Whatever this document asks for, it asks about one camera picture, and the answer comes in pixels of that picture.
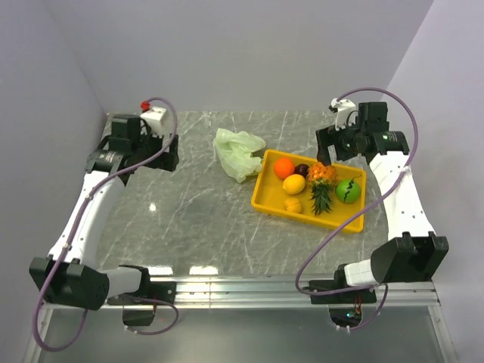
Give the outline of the fake yellow lemon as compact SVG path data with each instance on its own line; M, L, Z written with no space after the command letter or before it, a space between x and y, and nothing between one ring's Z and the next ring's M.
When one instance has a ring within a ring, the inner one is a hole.
M306 179L299 174L292 174L285 178L282 184L283 190L289 195L301 193L306 187Z

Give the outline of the fake dark plum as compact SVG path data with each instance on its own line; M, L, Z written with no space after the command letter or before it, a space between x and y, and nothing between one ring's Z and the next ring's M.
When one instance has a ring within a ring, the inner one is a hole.
M295 167L294 173L306 178L309 174L309 165L301 163Z

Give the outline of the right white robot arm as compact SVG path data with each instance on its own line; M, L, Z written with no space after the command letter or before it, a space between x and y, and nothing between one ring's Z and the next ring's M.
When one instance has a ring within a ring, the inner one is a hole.
M333 283L334 296L349 302L360 286L430 281L449 244L435 233L421 205L405 135L390 130L384 102L333 99L329 109L336 121L316 132L318 161L331 163L329 147L334 147L338 160L363 156L377 180L388 225L388 241L369 259L343 266L343 277Z

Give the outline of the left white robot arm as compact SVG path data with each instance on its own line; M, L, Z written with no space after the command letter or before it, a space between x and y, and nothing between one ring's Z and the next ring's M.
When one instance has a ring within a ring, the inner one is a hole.
M121 265L101 271L96 253L107 218L124 190L133 166L174 171L178 136L166 109L153 107L141 115L117 114L88 156L82 190L69 221L45 258L36 257L29 274L47 303L98 310L112 297L127 295L136 304L152 295L145 267Z

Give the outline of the fake orange pineapple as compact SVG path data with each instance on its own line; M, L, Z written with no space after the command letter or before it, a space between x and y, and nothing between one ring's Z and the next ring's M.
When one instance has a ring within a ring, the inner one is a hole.
M332 166L321 162L309 167L307 180L311 187L312 212L319 216L322 212L329 213L333 200L331 194L337 185L337 171Z

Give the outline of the small fake yellow pumpkin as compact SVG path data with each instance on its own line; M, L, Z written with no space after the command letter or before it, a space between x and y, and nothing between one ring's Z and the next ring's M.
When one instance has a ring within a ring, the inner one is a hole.
M303 205L298 198L291 197L284 201L284 208L289 213L301 213L303 211Z

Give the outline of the pale green plastic bag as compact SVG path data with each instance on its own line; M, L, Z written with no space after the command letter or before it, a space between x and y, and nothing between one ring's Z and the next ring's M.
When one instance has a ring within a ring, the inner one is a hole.
M262 170L259 152L266 147L259 136L248 132L232 132L219 128L213 140L213 147L225 173L237 183Z

